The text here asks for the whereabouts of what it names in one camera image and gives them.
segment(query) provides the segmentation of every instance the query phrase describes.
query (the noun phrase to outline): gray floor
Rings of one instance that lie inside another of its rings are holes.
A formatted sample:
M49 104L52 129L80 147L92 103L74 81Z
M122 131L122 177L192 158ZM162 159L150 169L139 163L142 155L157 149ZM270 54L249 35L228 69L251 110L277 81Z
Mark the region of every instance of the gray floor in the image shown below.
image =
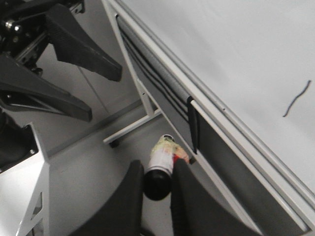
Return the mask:
M114 192L131 160L140 159L146 167L150 151L162 134L171 134L176 141L180 140L166 120L159 116L120 138L118 147L103 144L103 138L141 113L142 109L135 109L51 158L51 236L66 236L88 220ZM199 177L207 179L198 164L192 168ZM209 181L207 188L215 191ZM142 226L156 236L173 235L169 206L169 196L159 202L144 197Z

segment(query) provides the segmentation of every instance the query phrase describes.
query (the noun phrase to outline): white metal frame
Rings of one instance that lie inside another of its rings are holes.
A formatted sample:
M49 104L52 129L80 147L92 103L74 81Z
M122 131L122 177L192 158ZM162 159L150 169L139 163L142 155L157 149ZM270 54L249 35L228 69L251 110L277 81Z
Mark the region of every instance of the white metal frame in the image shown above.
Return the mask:
M0 174L1 236L49 236L49 164L31 127L38 153Z
M115 16L118 13L128 21L132 29L161 59L161 61L163 61L164 64L177 75L184 88L195 98L195 101L192 102L193 106L232 148L257 179L268 189L268 191L270 191L278 203L296 221L301 229L306 230L307 226L311 228L311 231L306 235L315 235L315 197L309 189L299 181L280 159L254 133L252 133L252 131L215 96L215 94L210 92L210 99L205 96L197 85L189 79L185 73L186 71L183 71L180 61L176 61L176 58L170 57L171 53L168 52L162 44L157 44L158 40L154 40L154 35L148 35L147 32L135 22L129 13L118 4L118 1L102 1L136 86L140 86L141 84L134 73L132 64L128 58L128 54L120 36L115 19ZM196 155L196 159L217 187L220 190L223 190L223 195L227 198L240 219L249 227L257 230L256 225L251 221L237 200L226 188L225 184L220 180L220 177L216 175L200 153Z
M154 111L154 108L153 108L153 106L152 106L152 104L151 104L151 101L150 101L150 98L149 98L149 96L148 96L147 91L145 90L145 88L143 87L143 85L141 85L141 83L139 83L139 81L138 81L138 79L137 79L137 78L138 78L138 77L137 77L137 74L136 74L136 72L135 72L134 69L133 69L133 66L132 66L132 64L131 64L131 61L128 59L127 51L126 51L126 49L125 49L125 47L124 47L124 43L123 43L121 37L118 35L118 34L119 34L119 30L118 30L118 27L117 27L117 24L116 24L116 21L115 21L115 19L116 19L116 18L115 18L116 13L111 10L112 8L109 7L109 5L107 6L107 2L103 1L103 4L104 4L104 8L105 8L105 10L106 10L106 13L107 13L107 15L109 16L109 21L110 21L110 23L111 23L111 25L112 25L112 27L113 27L113 30L114 30L116 39L117 39L117 41L118 41L118 44L119 44L119 46L120 46L120 49L121 49L121 51L122 51L122 53L123 53L123 55L124 55L124 58L125 58L125 60L126 60L128 69L129 69L129 71L130 71L130 73L131 73L131 77L132 77L132 79L133 79L133 82L134 82L134 84L135 84L135 86L136 86L136 89L137 89L137 91L138 91L138 93L139 93L139 96L140 96L140 99L141 99L141 101L142 101L143 107L144 107L144 109L145 109L145 111L146 111L146 114L147 114L146 116L144 116L144 117L142 117L141 119L139 119L139 120L133 122L132 124L128 125L127 127L125 127L125 128L123 128L123 129L121 129L121 130L115 132L114 134L112 134L112 135L106 137L106 138L103 140L103 142L104 142L105 144L109 144L109 143L111 143L112 141L114 141L114 140L116 140L116 139L122 137L123 135L125 135L125 134L131 132L132 130L134 130L134 129L140 127L141 125L143 125L143 124L145 124L145 123L151 121L152 119L154 119L155 117L157 117L158 115L160 115L160 114L161 114L161 111L160 111L160 109L157 109L157 110Z

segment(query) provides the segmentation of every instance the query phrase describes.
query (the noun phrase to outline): black plastic part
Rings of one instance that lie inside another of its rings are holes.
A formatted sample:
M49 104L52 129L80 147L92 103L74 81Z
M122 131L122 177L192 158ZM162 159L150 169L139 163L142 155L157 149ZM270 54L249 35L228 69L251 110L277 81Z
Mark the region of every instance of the black plastic part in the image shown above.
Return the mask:
M71 236L139 236L142 190L143 167L137 160L105 205Z
M199 134L199 124L198 124L198 116L197 111L191 105L191 101L193 101L192 97L187 99L187 107L188 107L188 121L190 127L191 141L193 146L193 152L197 154L198 149L198 134Z
M0 19L4 15L4 13L11 11L11 9L16 6L23 4L23 0L0 0Z
M23 26L23 31L25 31L26 28L43 25L45 12L57 3L67 7L73 6L73 4L81 4L82 10L80 13L85 11L84 0L32 0L17 5L4 16L4 19L14 19L11 28L19 25Z
M189 164L193 164L193 163L195 163L197 160L196 160L196 158L194 157L194 156L191 156L190 157L190 159L189 159Z
M116 148L116 147L119 146L119 144L120 144L119 140L116 139L116 140L110 142L110 143L109 143L109 146L110 146L111 148Z
M171 191L171 177L162 170L150 170L144 175L144 194L151 200L164 199Z
M28 128L21 128L6 113L0 114L0 169L29 155L34 139Z
M259 236L218 204L182 159L173 171L171 211L174 236Z
M83 101L5 55L0 55L0 105L11 111L35 110L92 119L92 111Z
M46 24L57 59L84 67L109 80L119 81L122 66L96 45L61 4L46 13Z
M140 233L142 236L155 236L155 234L145 228L141 228Z

